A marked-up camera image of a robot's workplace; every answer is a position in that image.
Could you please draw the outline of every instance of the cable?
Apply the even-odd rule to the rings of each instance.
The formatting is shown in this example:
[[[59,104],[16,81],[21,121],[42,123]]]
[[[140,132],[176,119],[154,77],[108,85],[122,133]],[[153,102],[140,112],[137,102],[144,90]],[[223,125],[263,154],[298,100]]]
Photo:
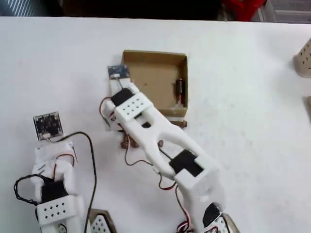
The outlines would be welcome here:
[[[119,84],[120,84],[120,87],[121,87],[122,89],[124,89],[124,87],[122,86],[122,83],[121,83],[120,79],[119,79],[118,77],[115,77],[115,78],[118,80],[118,82],[119,82]]]
[[[62,156],[71,156],[72,157],[72,166],[74,166],[74,156],[72,154],[61,154],[61,155],[58,155],[55,159],[55,162],[56,160],[59,158],[59,157],[62,157]],[[53,180],[55,180],[55,171],[56,171],[56,163],[54,165],[54,169],[53,169]]]
[[[88,209],[87,209],[87,214],[86,214],[86,222],[85,222],[85,225],[84,225],[84,233],[86,233],[87,231],[87,222],[88,222],[88,219],[89,219],[89,213],[91,211],[91,208],[92,208],[92,203],[93,203],[93,200],[94,200],[94,196],[95,196],[95,191],[96,191],[96,186],[97,186],[97,174],[96,174],[96,166],[95,166],[95,157],[94,157],[94,148],[93,148],[93,143],[92,143],[92,139],[85,133],[85,132],[75,132],[75,133],[71,133],[59,140],[57,140],[56,142],[61,142],[61,141],[64,141],[66,140],[67,138],[70,138],[74,135],[77,135],[77,134],[83,134],[85,137],[87,137],[88,141],[89,141],[89,144],[90,144],[90,147],[91,147],[91,156],[92,156],[92,163],[93,163],[93,171],[94,171],[94,188],[93,188],[93,193],[92,193],[92,197],[91,197],[91,200],[90,200],[90,203],[89,203],[89,206],[88,206]]]
[[[37,205],[40,204],[39,202],[37,202],[37,201],[35,201],[35,200],[33,200],[33,199],[29,199],[29,200],[28,200],[28,199],[22,198],[22,197],[19,195],[19,193],[18,193],[18,183],[21,182],[22,180],[26,180],[26,179],[29,179],[29,178],[31,178],[31,177],[39,177],[39,178],[41,178],[41,179],[43,180],[44,183],[49,183],[49,182],[52,182],[53,180],[52,180],[51,178],[49,178],[49,177],[42,176],[42,175],[40,175],[40,174],[31,174],[31,175],[28,175],[28,176],[21,177],[21,178],[19,178],[17,181],[15,181],[15,184],[14,184],[13,189],[14,189],[16,198],[17,198],[18,200],[22,200],[22,201],[24,201],[24,202],[26,202],[26,203],[29,203],[29,204],[32,204],[32,205],[37,206]]]
[[[146,164],[149,164],[150,166],[153,166],[152,163],[146,161],[146,160],[143,160],[143,159],[140,159],[140,160],[137,160],[136,162],[133,162],[132,164],[130,164],[128,161],[127,161],[127,153],[128,153],[128,149],[130,148],[130,144],[131,144],[131,141],[130,141],[130,136],[128,135],[128,133],[125,131],[125,129],[123,128],[122,125],[119,124],[119,126],[123,129],[124,131],[124,134],[126,135],[127,137],[127,147],[125,149],[125,154],[124,154],[124,161],[126,163],[126,165],[128,166],[133,166],[139,162],[143,162],[143,163],[146,163]]]
[[[185,233],[185,232],[187,232],[187,230],[189,229],[189,227],[191,225],[191,219],[190,219],[188,211],[183,207],[183,205],[181,204],[181,202],[180,202],[180,200],[178,198],[177,190],[178,190],[178,186],[176,186],[176,189],[175,189],[176,199],[177,199],[179,207],[184,212],[184,215],[186,217],[186,221],[184,221],[184,222],[182,222],[181,224],[178,225],[177,232],[178,233]]]
[[[224,217],[223,214],[221,214],[221,217],[223,217],[224,222],[225,222],[225,227],[227,227],[228,232],[230,232],[230,229],[229,229],[228,222],[227,222],[226,218]]]
[[[159,150],[162,154],[164,154],[166,157],[168,157],[170,160],[172,160],[171,156],[169,156],[164,150],[162,150],[161,147],[159,147]]]
[[[107,99],[111,99],[111,97],[105,97],[102,99],[100,105],[99,105],[99,113],[102,116],[102,118],[104,119],[104,121],[106,122],[106,124],[110,127],[109,121],[107,120],[107,118],[104,117],[104,115],[102,114],[102,104],[104,103],[105,100]]]
[[[207,232],[207,233],[214,233],[214,232],[212,232],[213,230],[216,230],[216,233],[219,232],[219,229],[218,229],[217,226],[214,226],[214,227],[212,227],[211,229],[208,229],[206,232]]]
[[[66,227],[63,223],[60,223],[60,224],[58,225],[58,231],[59,231],[60,226],[62,226],[63,228],[65,228],[65,232],[66,232],[66,233],[68,232],[68,231],[67,231],[67,227]]]
[[[159,182],[159,188],[160,189],[162,189],[162,190],[171,190],[171,189],[173,189],[174,188],[174,186],[177,184],[176,182],[174,182],[171,186],[169,186],[169,187],[166,187],[166,188],[163,188],[163,187],[161,187],[161,183],[162,183],[162,174],[161,173],[159,173],[159,175],[160,175],[160,182]]]

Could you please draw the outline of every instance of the white plastic bracket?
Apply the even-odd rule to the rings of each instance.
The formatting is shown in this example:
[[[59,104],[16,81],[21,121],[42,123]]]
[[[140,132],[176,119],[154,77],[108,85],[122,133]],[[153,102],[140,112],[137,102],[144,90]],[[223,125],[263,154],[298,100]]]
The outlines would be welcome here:
[[[68,232],[82,233],[82,222],[79,212],[79,198],[65,196],[37,206],[38,222],[43,233],[55,232],[55,224],[66,221]]]
[[[136,117],[150,106],[153,106],[152,102],[140,92],[116,107],[115,116],[122,124]]]

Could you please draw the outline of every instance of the beige object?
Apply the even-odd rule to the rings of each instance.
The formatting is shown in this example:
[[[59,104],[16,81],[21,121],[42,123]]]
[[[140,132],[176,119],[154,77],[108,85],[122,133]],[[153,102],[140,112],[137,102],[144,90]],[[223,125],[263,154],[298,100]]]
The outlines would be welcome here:
[[[125,50],[131,80],[166,117],[184,117],[188,107],[188,60],[182,53]],[[175,82],[185,83],[182,107],[177,107]]]
[[[294,57],[294,65],[300,76],[311,78],[311,39]]]

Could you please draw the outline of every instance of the brown wire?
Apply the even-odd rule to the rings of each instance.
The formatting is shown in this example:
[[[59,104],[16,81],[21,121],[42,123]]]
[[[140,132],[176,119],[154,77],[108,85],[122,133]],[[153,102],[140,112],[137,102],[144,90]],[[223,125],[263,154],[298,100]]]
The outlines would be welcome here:
[[[72,157],[72,166],[74,166],[74,156],[72,154],[60,154],[56,157],[55,161],[62,156],[71,156]],[[55,180],[55,171],[56,171],[56,163],[54,165],[54,169],[53,169],[53,180]]]
[[[103,104],[103,102],[105,101],[105,100],[107,100],[107,99],[111,99],[111,97],[105,97],[105,98],[103,98],[102,99],[102,101],[101,101],[101,103],[100,103],[100,105],[99,105],[99,113],[102,115],[102,104]]]
[[[159,188],[160,189],[162,189],[162,190],[166,190],[166,191],[168,191],[168,190],[171,190],[171,189],[173,189],[174,188],[174,186],[176,185],[176,182],[174,182],[171,186],[169,186],[169,187],[165,187],[165,188],[163,188],[163,187],[161,187],[161,183],[162,183],[162,174],[161,173],[159,173],[159,175],[160,175],[160,181],[159,181]]]

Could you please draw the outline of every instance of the black wire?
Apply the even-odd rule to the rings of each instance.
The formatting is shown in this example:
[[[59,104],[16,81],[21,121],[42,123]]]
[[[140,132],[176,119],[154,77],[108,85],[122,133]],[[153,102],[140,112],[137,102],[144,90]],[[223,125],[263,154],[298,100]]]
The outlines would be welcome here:
[[[37,206],[37,205],[40,204],[39,202],[37,202],[37,201],[35,201],[35,200],[33,200],[33,199],[25,199],[25,198],[22,198],[22,197],[19,195],[19,193],[18,193],[18,183],[21,182],[22,180],[29,179],[29,178],[31,178],[31,177],[39,177],[39,178],[41,178],[41,179],[44,181],[44,183],[51,182],[52,179],[49,178],[49,177],[46,177],[46,176],[42,176],[41,174],[31,174],[31,175],[28,175],[28,176],[21,177],[21,178],[19,178],[17,181],[15,181],[15,184],[14,184],[13,189],[14,189],[16,198],[17,198],[18,200],[22,200],[22,201],[24,201],[24,202],[26,202],[26,203],[29,203],[29,204],[32,204],[32,205]]]
[[[142,159],[140,159],[140,160],[137,160],[136,162],[133,162],[132,164],[130,164],[128,161],[127,161],[127,153],[128,153],[128,149],[130,148],[130,137],[129,137],[129,135],[128,135],[128,133],[124,130],[124,133],[125,133],[125,135],[126,135],[126,137],[127,137],[127,147],[126,147],[126,150],[125,150],[125,154],[124,154],[124,161],[125,161],[125,163],[126,163],[126,165],[128,165],[128,166],[133,166],[133,165],[135,165],[135,164],[137,164],[137,163],[139,163],[139,162],[144,162],[144,163],[146,163],[146,164],[149,164],[150,166],[153,166],[152,165],[152,163],[149,163],[149,162],[147,162],[146,160],[142,160]]]
[[[160,175],[160,181],[159,181],[159,185],[158,186],[159,186],[160,189],[162,189],[162,190],[171,190],[177,184],[176,182],[174,182],[171,186],[163,188],[163,187],[161,187],[161,183],[162,183],[163,177],[162,177],[161,173],[159,173],[159,175]]]
[[[88,210],[87,210],[87,214],[86,214],[86,222],[85,222],[85,226],[84,226],[84,233],[86,233],[89,213],[90,213],[91,208],[92,208],[92,203],[93,203],[93,200],[94,200],[95,191],[96,191],[96,185],[97,185],[97,174],[96,174],[95,157],[94,157],[94,149],[93,149],[92,139],[85,132],[75,132],[75,133],[71,133],[71,134],[69,134],[69,135],[67,135],[67,136],[57,140],[56,142],[64,141],[67,138],[72,137],[72,136],[77,135],[77,134],[83,134],[85,137],[87,137],[87,139],[89,141],[89,144],[90,144],[90,147],[91,147],[93,170],[94,170],[94,188],[93,188],[93,193],[92,193],[91,201],[90,201],[89,206],[88,206]]]
[[[63,227],[65,228],[65,230],[66,230],[66,233],[68,232],[68,231],[67,231],[67,227],[66,227],[63,223],[60,223],[59,226],[63,226]]]
[[[162,154],[164,154],[166,157],[168,157],[170,160],[172,160],[172,158],[164,150],[162,150],[161,147],[159,147],[159,150]]]

